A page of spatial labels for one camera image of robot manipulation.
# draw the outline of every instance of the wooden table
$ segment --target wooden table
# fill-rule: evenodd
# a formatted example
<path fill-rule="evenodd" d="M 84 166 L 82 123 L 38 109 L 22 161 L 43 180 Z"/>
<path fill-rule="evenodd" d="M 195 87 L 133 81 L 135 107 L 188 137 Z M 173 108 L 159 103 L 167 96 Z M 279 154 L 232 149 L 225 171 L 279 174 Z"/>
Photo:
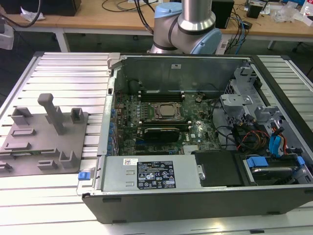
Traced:
<path fill-rule="evenodd" d="M 46 20 L 38 21 L 33 27 L 21 31 L 53 32 L 56 34 L 61 51 L 69 52 L 66 33 L 94 33 L 94 34 L 127 34 L 127 35 L 150 35 L 142 25 L 137 12 L 110 12 L 101 7 L 103 0 L 82 0 L 81 7 L 75 17 L 46 16 Z M 109 0 L 105 7 L 118 10 L 115 6 L 118 0 Z M 258 19 L 246 17 L 246 12 L 238 6 L 245 0 L 235 0 L 236 12 L 244 18 L 243 20 L 253 23 L 247 39 L 269 40 L 269 41 L 296 41 L 313 42 L 313 27 L 306 26 L 303 22 L 275 23 L 270 16 L 259 16 Z M 125 8 L 134 7 L 133 3 L 122 3 Z M 154 26 L 154 14 L 150 8 L 142 7 L 143 14 L 148 24 Z M 20 24 L 26 21 L 19 15 L 9 17 Z M 237 24 L 230 20 L 228 27 L 221 30 L 223 43 L 237 33 Z"/>

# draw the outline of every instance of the floor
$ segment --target floor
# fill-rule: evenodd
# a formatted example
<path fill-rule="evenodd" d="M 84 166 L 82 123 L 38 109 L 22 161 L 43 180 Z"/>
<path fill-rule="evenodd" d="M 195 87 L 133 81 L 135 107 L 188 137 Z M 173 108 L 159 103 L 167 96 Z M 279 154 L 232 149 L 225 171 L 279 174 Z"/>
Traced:
<path fill-rule="evenodd" d="M 141 52 L 145 53 L 152 45 L 152 37 L 139 36 L 134 40 L 129 35 L 68 34 L 72 52 Z M 313 44 L 292 49 L 297 42 L 277 42 L 273 50 L 268 50 L 268 41 L 247 40 L 240 54 L 244 55 L 288 55 L 295 64 L 307 73 L 313 65 Z M 51 33 L 16 33 L 13 50 L 0 49 L 0 105 L 10 93 L 28 62 L 36 51 L 60 51 Z M 313 81 L 313 71 L 309 74 Z"/>

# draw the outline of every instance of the warning label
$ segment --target warning label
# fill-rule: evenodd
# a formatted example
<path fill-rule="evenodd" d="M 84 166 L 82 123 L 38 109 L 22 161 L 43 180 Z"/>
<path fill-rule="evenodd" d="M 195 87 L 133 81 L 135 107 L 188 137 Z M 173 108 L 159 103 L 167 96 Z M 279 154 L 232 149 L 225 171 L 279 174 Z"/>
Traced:
<path fill-rule="evenodd" d="M 139 189 L 176 188 L 172 161 L 138 162 L 137 173 Z"/>

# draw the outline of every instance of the white label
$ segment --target white label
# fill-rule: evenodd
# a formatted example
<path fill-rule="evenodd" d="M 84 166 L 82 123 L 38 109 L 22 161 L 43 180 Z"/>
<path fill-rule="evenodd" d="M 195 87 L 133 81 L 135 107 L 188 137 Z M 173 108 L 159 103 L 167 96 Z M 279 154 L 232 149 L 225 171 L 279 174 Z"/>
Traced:
<path fill-rule="evenodd" d="M 123 165 L 137 165 L 138 158 L 124 158 Z"/>
<path fill-rule="evenodd" d="M 181 69 L 181 64 L 172 64 L 171 66 L 172 69 L 180 70 Z"/>

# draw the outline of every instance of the black box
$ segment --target black box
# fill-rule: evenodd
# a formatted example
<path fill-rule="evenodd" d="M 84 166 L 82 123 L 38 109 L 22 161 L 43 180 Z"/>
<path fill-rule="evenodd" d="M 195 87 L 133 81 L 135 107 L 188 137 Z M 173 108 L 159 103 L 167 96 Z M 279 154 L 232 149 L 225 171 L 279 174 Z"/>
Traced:
<path fill-rule="evenodd" d="M 75 16 L 81 0 L 42 0 L 44 15 Z M 38 0 L 0 0 L 7 14 L 20 14 L 22 7 L 26 11 L 37 12 Z"/>
<path fill-rule="evenodd" d="M 262 9 L 263 9 L 262 6 L 249 5 L 246 16 L 249 18 L 257 19 Z"/>
<path fill-rule="evenodd" d="M 227 28 L 229 17 L 234 6 L 234 0 L 213 0 L 212 11 L 216 16 L 215 27 Z"/>

